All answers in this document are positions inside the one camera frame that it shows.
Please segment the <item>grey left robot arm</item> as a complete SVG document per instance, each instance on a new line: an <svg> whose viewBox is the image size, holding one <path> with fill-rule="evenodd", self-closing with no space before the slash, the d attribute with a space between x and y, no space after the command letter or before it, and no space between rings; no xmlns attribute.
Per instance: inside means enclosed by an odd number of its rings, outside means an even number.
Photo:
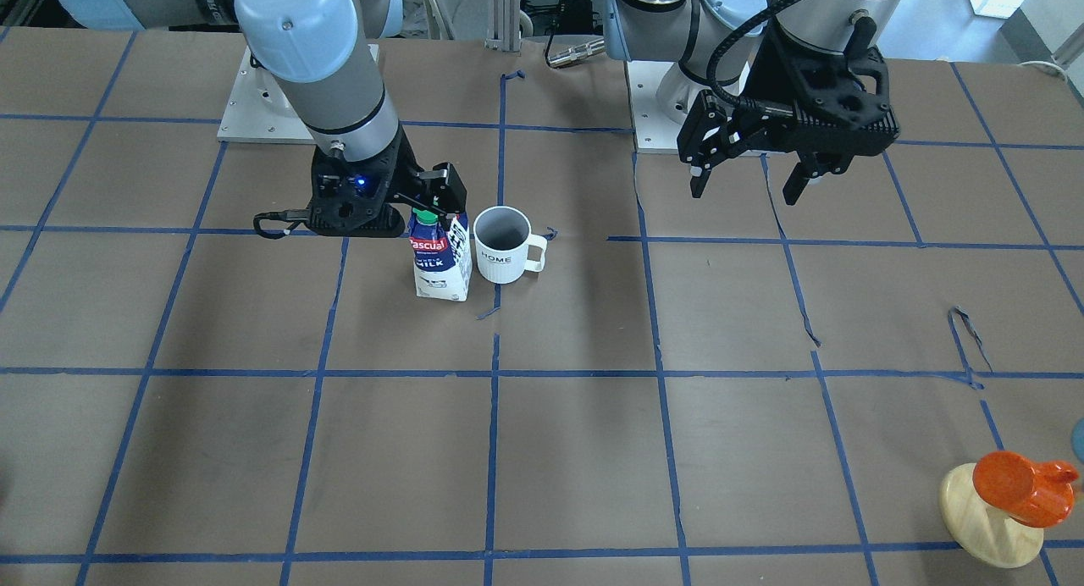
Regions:
<svg viewBox="0 0 1084 586"><path fill-rule="evenodd" d="M606 0L601 37L543 50L551 69L596 51L666 63L678 157L691 195L751 152L798 155L783 185L797 203L824 174L888 149L901 132L877 41L899 0Z"/></svg>

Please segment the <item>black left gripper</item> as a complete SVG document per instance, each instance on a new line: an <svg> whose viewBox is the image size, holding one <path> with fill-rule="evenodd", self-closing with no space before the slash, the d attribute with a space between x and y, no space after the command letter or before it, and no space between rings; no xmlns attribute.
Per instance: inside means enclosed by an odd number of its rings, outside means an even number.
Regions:
<svg viewBox="0 0 1084 586"><path fill-rule="evenodd" d="M752 149L797 152L783 200L793 207L835 157L872 157L899 136L889 69L876 47L852 56L817 53L789 36L767 36L738 96L701 91L678 135L700 199L718 164Z"/></svg>

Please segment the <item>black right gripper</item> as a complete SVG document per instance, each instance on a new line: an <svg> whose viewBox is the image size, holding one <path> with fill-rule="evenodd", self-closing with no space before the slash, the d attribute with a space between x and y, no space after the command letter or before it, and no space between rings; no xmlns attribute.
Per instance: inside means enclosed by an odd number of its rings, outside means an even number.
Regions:
<svg viewBox="0 0 1084 586"><path fill-rule="evenodd" d="M395 203L429 214L464 214L467 190L452 162L424 169L406 132L367 160L349 161L345 149L317 147L311 161L307 227L325 236L399 236L406 220Z"/></svg>

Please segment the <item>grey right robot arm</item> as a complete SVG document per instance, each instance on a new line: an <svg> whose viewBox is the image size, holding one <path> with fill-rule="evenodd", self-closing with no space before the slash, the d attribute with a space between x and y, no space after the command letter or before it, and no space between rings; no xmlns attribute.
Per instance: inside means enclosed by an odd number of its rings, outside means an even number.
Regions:
<svg viewBox="0 0 1084 586"><path fill-rule="evenodd" d="M456 169L415 160L363 31L363 0L234 0L251 56L275 79L314 139L311 199L304 209L254 217L324 236L395 238L406 231L396 204L466 222Z"/></svg>

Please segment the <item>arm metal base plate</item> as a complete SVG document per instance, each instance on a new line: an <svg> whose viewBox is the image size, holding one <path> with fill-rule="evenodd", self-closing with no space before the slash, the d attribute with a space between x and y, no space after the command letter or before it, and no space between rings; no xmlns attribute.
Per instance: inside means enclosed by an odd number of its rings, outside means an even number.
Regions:
<svg viewBox="0 0 1084 586"><path fill-rule="evenodd" d="M401 130L379 66L364 39L347 49L338 69L301 83L251 66L247 54L222 116L224 141L309 145L330 152L341 143L347 160L367 160Z"/></svg>
<svg viewBox="0 0 1084 586"><path fill-rule="evenodd" d="M678 63L631 61L625 64L628 102L636 149L646 154L678 154L678 132L704 84L689 79Z"/></svg>

